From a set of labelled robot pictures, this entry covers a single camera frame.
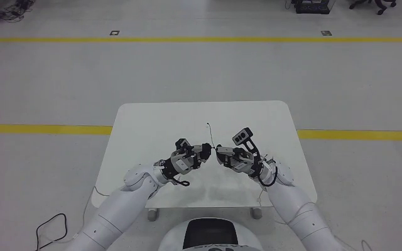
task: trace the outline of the yellow stripe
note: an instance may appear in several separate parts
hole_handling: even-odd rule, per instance
[[[300,139],[343,139],[351,141],[402,141],[402,131],[297,130]]]
[[[0,124],[0,134],[87,134],[110,135],[104,125],[10,125]],[[402,131],[297,130],[300,139],[357,141],[402,141]]]
[[[3,134],[90,134],[110,135],[111,126],[97,125],[1,125]]]
[[[0,38],[2,43],[401,43],[402,38],[155,37]]]

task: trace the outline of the chair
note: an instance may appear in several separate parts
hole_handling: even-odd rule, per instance
[[[354,9],[356,7],[356,5],[358,4],[362,4],[364,2],[366,2],[367,0],[357,0],[356,2],[354,2],[349,9]],[[388,2],[391,3],[391,7],[395,7],[396,6],[396,0],[383,0],[384,2]],[[381,2],[381,0],[374,0],[374,2],[377,4],[378,7],[380,7],[381,9],[377,12],[378,15],[382,15],[384,13],[384,11],[387,9],[387,7],[385,5],[383,5],[383,3]]]

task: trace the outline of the white table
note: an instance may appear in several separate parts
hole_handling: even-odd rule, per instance
[[[235,147],[232,137],[249,127],[261,155],[287,164],[302,187],[316,202],[317,193],[290,115],[282,101],[197,102],[125,104],[117,113],[96,181],[101,193],[110,194],[122,186],[123,176],[135,164],[152,164],[167,159],[175,142],[186,138],[190,144],[210,141],[207,122],[212,126],[214,143]],[[245,174],[220,166],[215,152],[200,169],[180,180],[190,186],[168,183],[150,199],[147,208],[256,207],[261,188]],[[99,207],[104,196],[92,194]],[[261,206],[272,206],[266,193]]]

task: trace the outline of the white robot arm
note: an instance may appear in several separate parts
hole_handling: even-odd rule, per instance
[[[200,167],[211,154],[209,144],[191,146],[187,140],[176,142],[177,150],[167,160],[154,165],[138,165],[124,177],[124,186],[115,190],[99,207],[91,221],[66,251],[104,251],[133,224],[149,198],[167,184],[188,186],[175,176]]]
[[[253,133],[243,129],[233,137],[234,143],[243,148],[218,145],[217,159],[220,164],[238,173],[246,173],[259,183],[282,220],[294,231],[308,251],[341,251],[343,246],[336,241],[329,226],[308,195],[293,184],[290,168],[273,159],[261,158],[251,140]]]

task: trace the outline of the floor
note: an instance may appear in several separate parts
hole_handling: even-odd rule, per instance
[[[402,37],[402,8],[373,4],[297,15],[282,0],[41,0],[1,38]],[[401,43],[0,44],[0,124],[113,125],[135,102],[282,100],[297,129],[402,131]],[[95,184],[108,136],[0,134],[0,249],[34,250],[35,229],[58,212],[68,237]],[[336,235],[360,250],[400,250],[401,141],[301,140],[318,206]],[[87,217],[93,214],[89,206]],[[146,212],[109,250],[157,250],[174,225],[223,216],[249,227],[265,250],[304,250],[264,209]],[[62,221],[47,232],[62,235]],[[64,244],[48,250],[63,250]]]

